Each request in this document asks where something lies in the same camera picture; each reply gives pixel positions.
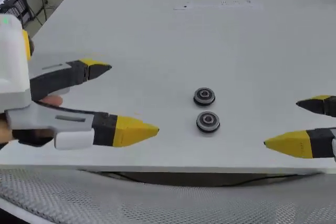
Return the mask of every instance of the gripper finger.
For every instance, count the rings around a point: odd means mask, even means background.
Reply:
[[[336,96],[319,95],[296,103],[297,106],[316,114],[336,117]]]
[[[58,90],[95,79],[112,68],[109,64],[91,59],[80,59],[43,68],[36,67],[32,60],[28,62],[28,67],[33,101],[39,101]]]
[[[23,109],[8,110],[6,116],[13,137],[20,143],[37,147],[52,139],[39,137],[36,130],[40,129],[53,130],[55,147],[60,149],[87,145],[124,147],[156,136],[159,132],[158,127],[135,118],[66,109],[42,102],[33,102]]]

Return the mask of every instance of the floor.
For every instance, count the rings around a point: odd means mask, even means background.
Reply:
[[[49,18],[53,12],[55,11],[54,8],[50,8],[47,7],[46,8],[46,14],[47,14],[47,18]],[[26,26],[25,26],[25,30],[29,33],[29,35],[31,36],[31,38],[34,37],[34,35],[40,30],[41,28],[41,24],[44,24],[45,22],[45,15],[44,15],[44,11],[40,12],[39,15],[37,15],[37,18],[30,21]]]
[[[54,8],[47,8],[47,18],[49,18],[53,12]],[[45,22],[44,13],[41,12],[38,15],[38,20],[30,21],[25,27],[26,31],[33,37],[41,28],[41,24]],[[115,174],[104,173],[105,176],[118,177]],[[175,186],[221,186],[221,185],[232,185],[236,183],[241,183],[250,179],[256,179],[265,177],[265,174],[181,174],[181,173],[122,173],[126,177],[130,177],[142,182],[153,183],[153,184],[163,184],[163,185],[175,185]],[[253,184],[264,184],[269,183],[271,180],[260,180],[254,182]]]

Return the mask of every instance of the yellow fingertip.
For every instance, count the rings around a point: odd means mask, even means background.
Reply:
[[[326,94],[323,94],[323,95],[318,95],[317,97],[312,97],[310,99],[307,99],[307,100],[325,100],[325,99],[328,99],[329,97],[331,97],[331,95],[326,95]]]
[[[92,60],[92,59],[80,59],[79,61],[85,63],[88,66],[92,66],[92,65],[108,65],[107,63],[101,62],[101,61],[96,61],[96,60]]]
[[[114,147],[125,147],[158,134],[159,128],[143,123],[139,119],[128,116],[118,116],[113,139]]]
[[[26,48],[26,57],[27,60],[30,60],[30,46],[29,46],[29,38],[28,33],[25,30],[22,30],[23,39],[25,41],[25,48]]]
[[[310,137],[306,131],[288,132],[264,142],[267,148],[293,157],[313,158]]]

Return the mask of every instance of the perforated metal grate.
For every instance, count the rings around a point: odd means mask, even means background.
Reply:
[[[0,197],[61,224],[335,224],[336,176],[273,185],[144,185],[75,170],[0,170]]]

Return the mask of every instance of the gray plastic part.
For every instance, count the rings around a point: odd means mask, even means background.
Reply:
[[[90,131],[93,114],[57,110],[32,102],[23,109],[6,111],[12,130],[51,129],[55,133]]]
[[[50,65],[50,66],[41,67],[41,66],[37,65],[36,63],[34,63],[33,60],[28,62],[29,78],[30,79],[41,76],[45,73],[54,72],[54,71],[57,71],[57,70],[67,69],[67,68],[71,68],[71,66],[69,64],[66,64],[66,63],[53,64],[53,65]]]
[[[14,108],[24,108],[31,104],[30,89],[17,93],[0,93],[0,113]]]

